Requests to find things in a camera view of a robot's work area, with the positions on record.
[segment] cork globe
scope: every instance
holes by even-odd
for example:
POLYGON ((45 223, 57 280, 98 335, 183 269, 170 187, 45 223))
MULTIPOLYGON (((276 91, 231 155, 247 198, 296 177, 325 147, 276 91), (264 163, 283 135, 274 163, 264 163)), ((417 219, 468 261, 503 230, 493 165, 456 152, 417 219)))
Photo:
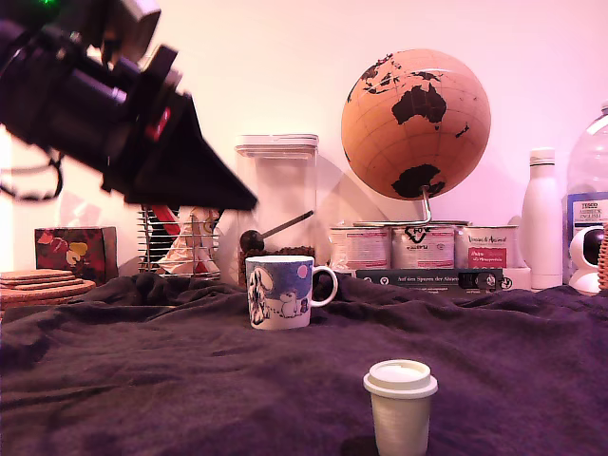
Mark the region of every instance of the cork globe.
POLYGON ((479 163, 490 132, 484 88, 443 52, 389 54, 357 80, 342 113, 352 171, 387 197, 418 200, 452 189, 479 163))

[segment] spoon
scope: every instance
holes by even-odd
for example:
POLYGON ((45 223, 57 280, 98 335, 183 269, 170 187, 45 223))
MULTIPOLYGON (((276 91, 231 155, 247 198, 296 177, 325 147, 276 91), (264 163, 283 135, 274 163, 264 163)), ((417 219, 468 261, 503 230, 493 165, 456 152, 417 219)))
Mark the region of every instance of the spoon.
POLYGON ((292 220, 286 221, 282 225, 278 225, 276 228, 267 231, 263 235, 259 231, 248 230, 242 235, 240 235, 240 240, 238 242, 240 244, 240 248, 243 252, 248 252, 250 250, 264 250, 265 238, 267 238, 268 236, 275 235, 279 231, 283 231, 285 228, 289 228, 290 226, 293 226, 296 223, 307 219, 312 214, 314 214, 314 211, 309 211, 306 214, 302 214, 301 216, 298 216, 292 220))

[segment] water bottle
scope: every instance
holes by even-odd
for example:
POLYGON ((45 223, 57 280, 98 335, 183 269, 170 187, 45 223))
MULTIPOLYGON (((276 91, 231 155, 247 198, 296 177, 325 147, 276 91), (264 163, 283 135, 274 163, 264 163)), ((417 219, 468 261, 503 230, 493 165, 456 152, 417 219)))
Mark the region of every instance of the water bottle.
POLYGON ((523 197, 521 250, 531 270, 532 290, 562 284, 561 201, 555 174, 555 150, 530 152, 530 182, 523 197))
POLYGON ((563 279, 576 271, 569 247, 573 237, 589 226, 608 221, 608 100, 601 116, 582 133, 570 154, 564 214, 563 279))

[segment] stack of coasters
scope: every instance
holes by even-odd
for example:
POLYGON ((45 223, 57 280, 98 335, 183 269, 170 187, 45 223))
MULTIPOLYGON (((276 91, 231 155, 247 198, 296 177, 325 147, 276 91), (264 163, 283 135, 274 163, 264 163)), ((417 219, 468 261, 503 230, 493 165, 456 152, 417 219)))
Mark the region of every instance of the stack of coasters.
POLYGON ((95 282, 76 278, 70 271, 38 269, 0 273, 0 309, 62 304, 94 287, 95 282))

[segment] tin can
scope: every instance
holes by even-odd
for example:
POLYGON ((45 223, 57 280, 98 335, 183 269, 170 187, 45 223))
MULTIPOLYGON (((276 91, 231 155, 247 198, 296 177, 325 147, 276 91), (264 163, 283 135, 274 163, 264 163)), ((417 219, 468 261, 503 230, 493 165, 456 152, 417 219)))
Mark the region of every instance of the tin can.
POLYGON ((457 268, 524 268, 517 240, 518 226, 464 226, 457 230, 457 268))
POLYGON ((453 224, 391 228, 393 269, 453 269, 453 224))
POLYGON ((330 268, 335 271, 390 267, 389 228, 336 226, 330 229, 330 243, 330 268))

